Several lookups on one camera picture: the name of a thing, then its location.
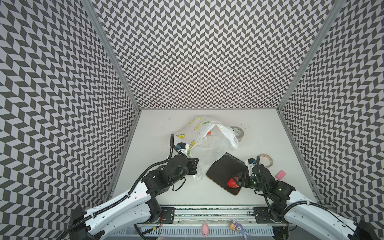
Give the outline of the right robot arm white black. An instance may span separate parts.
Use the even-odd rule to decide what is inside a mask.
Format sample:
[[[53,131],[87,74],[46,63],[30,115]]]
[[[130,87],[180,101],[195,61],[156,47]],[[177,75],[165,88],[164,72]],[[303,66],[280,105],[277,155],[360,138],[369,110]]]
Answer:
[[[378,239],[372,224],[363,220],[357,223],[311,201],[293,186],[276,180],[264,165],[232,179],[240,187],[262,192],[273,222],[287,221],[321,240]]]

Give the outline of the white lemon-print plastic bag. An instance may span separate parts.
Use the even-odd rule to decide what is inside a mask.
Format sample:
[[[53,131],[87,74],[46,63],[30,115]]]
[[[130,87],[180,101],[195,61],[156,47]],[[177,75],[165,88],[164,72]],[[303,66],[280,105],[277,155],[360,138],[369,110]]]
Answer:
[[[206,116],[195,117],[174,135],[176,140],[189,145],[188,157],[199,159],[194,175],[197,181],[206,176],[215,161],[239,146],[232,128]]]

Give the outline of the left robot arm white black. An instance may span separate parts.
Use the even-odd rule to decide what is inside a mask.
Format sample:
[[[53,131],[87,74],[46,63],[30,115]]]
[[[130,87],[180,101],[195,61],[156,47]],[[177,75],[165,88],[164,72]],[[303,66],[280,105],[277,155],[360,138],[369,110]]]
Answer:
[[[156,197],[187,175],[196,175],[199,159],[182,153],[154,163],[144,170],[130,190],[94,208],[77,207],[70,226],[57,238],[104,240],[129,226],[156,222],[162,213]]]

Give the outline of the red fake strawberry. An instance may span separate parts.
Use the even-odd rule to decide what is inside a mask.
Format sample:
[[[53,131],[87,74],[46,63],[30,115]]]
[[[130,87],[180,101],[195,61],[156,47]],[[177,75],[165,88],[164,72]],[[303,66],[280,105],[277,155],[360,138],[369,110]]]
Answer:
[[[238,177],[232,177],[228,182],[227,182],[227,186],[229,188],[239,188],[240,185],[239,185],[239,179]]]

